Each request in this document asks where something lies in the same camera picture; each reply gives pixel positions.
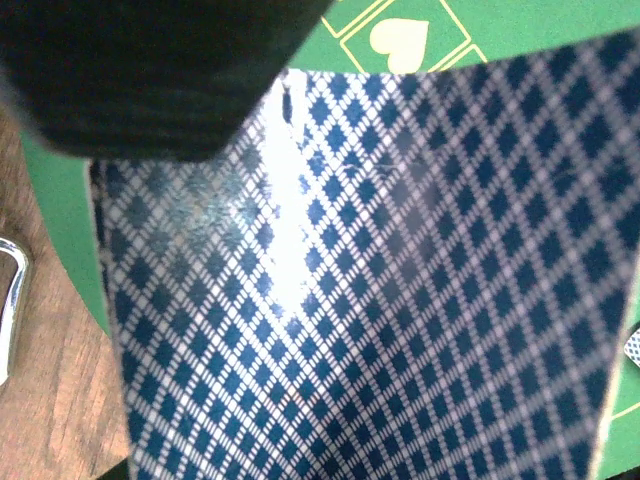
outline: yellow heart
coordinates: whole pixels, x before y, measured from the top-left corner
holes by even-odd
[[[391,73],[415,73],[424,59],[428,33],[427,21],[387,18],[373,27],[369,43],[376,52],[389,55]]]

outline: yellow square outline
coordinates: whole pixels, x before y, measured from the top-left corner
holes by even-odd
[[[353,64],[360,71],[360,73],[367,73],[367,72],[365,72],[364,68],[362,68],[362,65],[360,65],[360,62],[358,62],[358,60],[353,55],[351,50],[349,50],[349,47],[347,47],[346,42],[348,40],[350,40],[351,37],[353,37],[356,33],[358,33],[360,30],[362,30],[369,22],[371,22],[376,16],[378,16],[378,14],[380,14],[384,9],[386,9],[389,5],[391,5],[395,1],[396,0],[376,0],[376,2],[372,3],[364,12],[362,12],[360,15],[358,15],[346,27],[344,27],[342,30],[340,30],[340,32],[337,32],[337,33],[333,30],[333,28],[331,28],[331,25],[329,25],[329,23],[325,20],[325,18],[322,17],[322,22],[324,23],[325,27],[327,27],[327,29],[329,30],[331,35],[333,35],[334,38],[338,38],[346,30],[348,30],[353,24],[355,24],[358,21],[360,21],[362,19],[362,17],[367,14],[367,12],[370,12],[372,9],[376,8],[378,5],[380,5],[381,3],[384,2],[382,4],[382,6],[377,8],[362,23],[360,23],[360,25],[358,25],[356,28],[351,30],[347,35],[345,35],[344,38],[342,38],[340,40],[340,47],[344,50],[344,52],[347,54],[347,57],[349,57],[351,62],[353,62]],[[438,63],[436,63],[433,67],[431,67],[428,70],[428,72],[433,72],[433,71],[439,70],[439,69],[440,70],[446,70],[447,68],[450,68],[455,62],[457,62],[462,57],[464,57],[464,55],[469,53],[470,50],[475,50],[478,53],[478,55],[480,56],[480,58],[486,63],[487,59],[486,59],[486,57],[484,56],[484,54],[482,53],[482,51],[480,50],[480,48],[477,45],[468,46],[471,43],[471,35],[469,35],[469,32],[467,32],[467,29],[464,27],[462,22],[460,22],[460,20],[458,19],[456,14],[453,12],[451,7],[447,4],[446,0],[439,0],[439,1],[440,1],[440,4],[442,5],[442,7],[446,10],[446,12],[449,15],[449,17],[451,18],[451,20],[453,20],[453,22],[456,24],[456,26],[458,27],[458,29],[460,30],[462,35],[464,35],[465,40],[460,45],[458,45],[456,48],[451,50],[447,55],[445,55],[443,58],[441,58],[438,61]]]

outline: metal handle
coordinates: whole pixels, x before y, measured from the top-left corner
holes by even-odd
[[[0,320],[0,385],[2,385],[9,378],[15,357],[20,317],[31,274],[31,260],[27,251],[19,244],[2,237],[0,237],[0,252],[11,255],[18,264],[7,292]]]

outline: silver metal object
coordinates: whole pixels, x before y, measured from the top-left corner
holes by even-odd
[[[13,257],[18,264],[18,269],[9,285],[0,320],[0,385],[2,385],[9,378],[16,353],[20,317],[31,274],[31,260],[27,251],[19,244],[2,237],[0,237],[0,252]]]

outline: wooden table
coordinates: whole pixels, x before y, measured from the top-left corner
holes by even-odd
[[[128,451],[116,361],[51,246],[2,112],[0,236],[20,240],[35,266],[13,376],[0,387],[0,479],[93,478]],[[3,303],[12,263],[0,254]]]

